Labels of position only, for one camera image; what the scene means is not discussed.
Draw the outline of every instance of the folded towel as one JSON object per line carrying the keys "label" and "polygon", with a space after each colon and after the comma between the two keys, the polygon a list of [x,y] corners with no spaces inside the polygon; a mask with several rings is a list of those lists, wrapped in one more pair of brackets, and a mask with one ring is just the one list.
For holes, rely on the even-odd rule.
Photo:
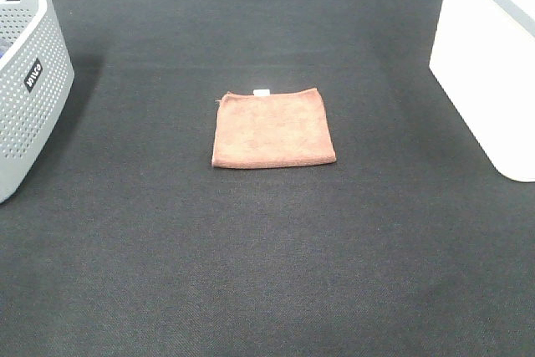
{"label": "folded towel", "polygon": [[229,92],[221,99],[212,166],[259,169],[335,161],[317,89],[269,96]]}

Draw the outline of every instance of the plastic bin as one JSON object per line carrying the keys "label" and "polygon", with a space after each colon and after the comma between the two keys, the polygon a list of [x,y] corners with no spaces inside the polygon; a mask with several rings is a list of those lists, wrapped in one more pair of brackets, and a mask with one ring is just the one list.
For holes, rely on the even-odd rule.
{"label": "plastic bin", "polygon": [[0,3],[0,202],[28,173],[74,79],[52,0]]}
{"label": "plastic bin", "polygon": [[444,0],[430,67],[504,176],[535,181],[535,0]]}

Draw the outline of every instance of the towel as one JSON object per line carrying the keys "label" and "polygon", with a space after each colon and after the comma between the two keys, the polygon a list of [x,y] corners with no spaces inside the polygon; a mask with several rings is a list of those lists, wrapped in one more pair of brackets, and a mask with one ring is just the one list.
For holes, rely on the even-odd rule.
{"label": "towel", "polygon": [[229,92],[221,99],[212,166],[260,169],[335,161],[317,89],[268,96]]}

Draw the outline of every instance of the dark gray mat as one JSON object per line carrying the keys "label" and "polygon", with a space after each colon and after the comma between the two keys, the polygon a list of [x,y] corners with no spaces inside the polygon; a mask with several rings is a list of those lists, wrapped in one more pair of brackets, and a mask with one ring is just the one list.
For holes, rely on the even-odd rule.
{"label": "dark gray mat", "polygon": [[[54,0],[76,80],[0,207],[0,355],[532,355],[535,186],[427,64],[441,0]],[[339,162],[210,167],[318,86]]]}

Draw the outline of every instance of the gray plastic basket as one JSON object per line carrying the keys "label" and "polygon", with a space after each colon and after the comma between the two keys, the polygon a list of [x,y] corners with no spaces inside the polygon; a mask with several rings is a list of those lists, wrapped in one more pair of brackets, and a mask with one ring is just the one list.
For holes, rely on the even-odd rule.
{"label": "gray plastic basket", "polygon": [[0,202],[35,162],[64,107],[73,67],[52,0],[0,3]]}

